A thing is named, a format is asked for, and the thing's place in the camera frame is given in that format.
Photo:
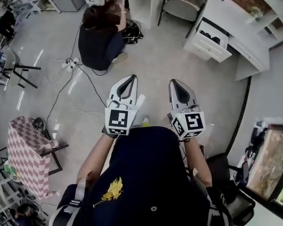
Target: shoe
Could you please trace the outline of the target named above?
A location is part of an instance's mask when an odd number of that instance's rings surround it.
[[[142,127],[149,127],[149,118],[145,117],[142,121]]]
[[[126,52],[121,53],[119,56],[117,56],[116,61],[113,62],[113,64],[118,64],[121,62],[124,62],[128,58],[128,54]]]

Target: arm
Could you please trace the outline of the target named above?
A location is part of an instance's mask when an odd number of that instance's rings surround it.
[[[106,134],[103,134],[100,137],[100,139],[95,144],[94,148],[91,150],[88,157],[82,164],[77,175],[76,183],[87,176],[91,177],[88,178],[88,180],[92,181],[99,178],[113,141],[114,139],[107,136]]]
[[[205,187],[212,186],[211,172],[196,139],[191,138],[189,142],[184,143],[184,147],[189,168],[197,169],[197,178],[204,184]]]
[[[118,27],[118,31],[122,31],[126,28],[125,0],[123,0],[123,2],[119,4],[119,7],[121,8],[121,21],[116,26]]]

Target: yellow graphic print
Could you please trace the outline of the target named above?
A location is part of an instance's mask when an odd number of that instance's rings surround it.
[[[110,201],[111,199],[117,199],[120,196],[120,194],[122,193],[122,191],[121,191],[122,187],[123,187],[122,178],[119,178],[119,180],[115,179],[112,183],[110,183],[110,187],[108,189],[108,192],[106,192],[102,196],[102,201],[100,201],[100,202]]]

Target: gray floor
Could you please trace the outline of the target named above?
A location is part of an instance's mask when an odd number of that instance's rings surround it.
[[[18,27],[11,48],[18,53],[24,65],[33,65],[43,51],[36,64],[42,70],[29,72],[28,78],[39,88],[26,85],[19,111],[16,107],[22,88],[8,85],[4,91],[4,87],[0,86],[0,147],[7,146],[8,122],[12,119],[21,115],[47,117],[58,91],[71,75],[61,70],[62,62],[50,61],[65,60],[70,56],[82,14],[82,10],[61,14],[44,12],[31,15]],[[138,92],[146,96],[138,119],[148,115],[153,125],[170,111],[170,79],[183,81],[194,90],[200,108],[204,111],[206,124],[214,124],[205,148],[206,155],[214,155],[224,152],[229,143],[240,113],[246,81],[234,82],[238,58],[236,53],[219,64],[213,60],[205,62],[185,51],[184,37],[189,26],[188,22],[164,15],[160,27],[143,31],[143,40],[126,47],[128,59],[112,66],[105,76],[98,77],[89,68],[84,69],[103,100],[107,99],[113,83],[126,75],[136,74],[139,78]],[[74,57],[80,58],[77,45]],[[75,84],[69,96],[69,88]],[[67,185],[75,182],[82,162],[100,137],[104,126],[102,114],[85,114],[76,110],[104,112],[103,105],[83,73],[76,74],[60,94],[49,119],[50,131],[59,125],[57,140],[70,145],[66,150],[58,152],[64,170],[50,177],[51,189],[61,190],[61,193]],[[55,196],[45,202],[56,205],[59,200]],[[49,213],[54,209],[50,205],[43,207]]]

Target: checkered cushion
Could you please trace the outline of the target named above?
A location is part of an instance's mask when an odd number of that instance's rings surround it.
[[[36,130],[30,119],[23,116],[9,123],[8,161],[19,179],[39,199],[53,195],[49,191],[48,172],[51,154],[41,157],[46,149],[58,146]]]

